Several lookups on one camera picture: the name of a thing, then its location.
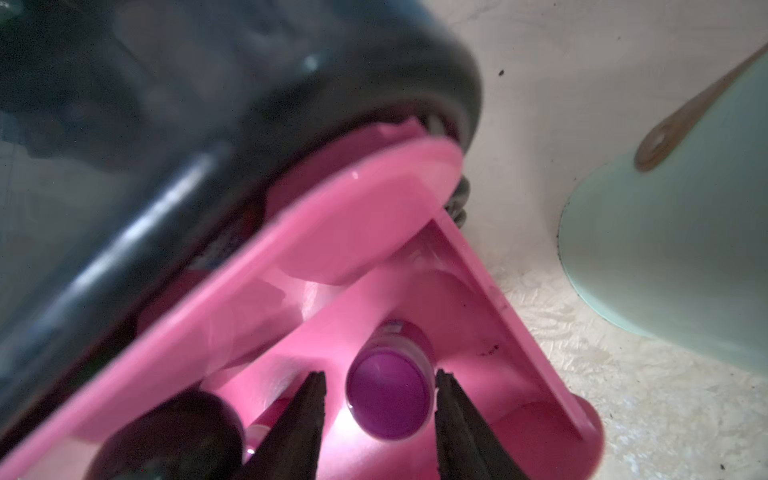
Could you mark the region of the black drawer cabinet shell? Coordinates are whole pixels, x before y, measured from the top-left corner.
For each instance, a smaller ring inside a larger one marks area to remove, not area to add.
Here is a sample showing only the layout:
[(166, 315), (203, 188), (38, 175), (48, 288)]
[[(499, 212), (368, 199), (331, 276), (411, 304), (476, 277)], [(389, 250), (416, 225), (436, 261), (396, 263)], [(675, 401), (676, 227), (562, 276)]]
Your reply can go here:
[(247, 202), (369, 122), (468, 147), (468, 48), (420, 1), (1, 5), (1, 451)]

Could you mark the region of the magenta paint can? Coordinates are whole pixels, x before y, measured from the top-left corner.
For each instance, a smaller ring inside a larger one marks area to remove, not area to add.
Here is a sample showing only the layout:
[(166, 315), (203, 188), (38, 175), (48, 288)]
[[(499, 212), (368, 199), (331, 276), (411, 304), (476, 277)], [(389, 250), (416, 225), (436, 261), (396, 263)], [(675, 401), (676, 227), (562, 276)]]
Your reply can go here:
[(434, 350), (417, 325), (381, 323), (346, 375), (347, 406), (359, 427), (384, 441), (408, 439), (429, 421), (435, 402)]

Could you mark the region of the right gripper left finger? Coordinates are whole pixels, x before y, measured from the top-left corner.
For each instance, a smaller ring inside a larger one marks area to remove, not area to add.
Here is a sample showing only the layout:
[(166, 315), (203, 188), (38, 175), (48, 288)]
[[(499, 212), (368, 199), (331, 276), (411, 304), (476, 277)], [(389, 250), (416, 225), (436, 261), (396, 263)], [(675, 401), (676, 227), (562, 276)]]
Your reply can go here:
[(326, 393), (325, 373), (310, 372), (275, 426), (232, 479), (314, 480)]

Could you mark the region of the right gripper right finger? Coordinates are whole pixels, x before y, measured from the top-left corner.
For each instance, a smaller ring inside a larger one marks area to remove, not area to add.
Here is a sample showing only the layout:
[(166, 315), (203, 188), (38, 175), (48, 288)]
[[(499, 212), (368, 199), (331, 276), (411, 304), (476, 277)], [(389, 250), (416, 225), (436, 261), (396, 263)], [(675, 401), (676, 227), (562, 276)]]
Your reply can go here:
[(436, 385), (435, 428), (440, 478), (528, 480), (456, 378), (440, 369)]

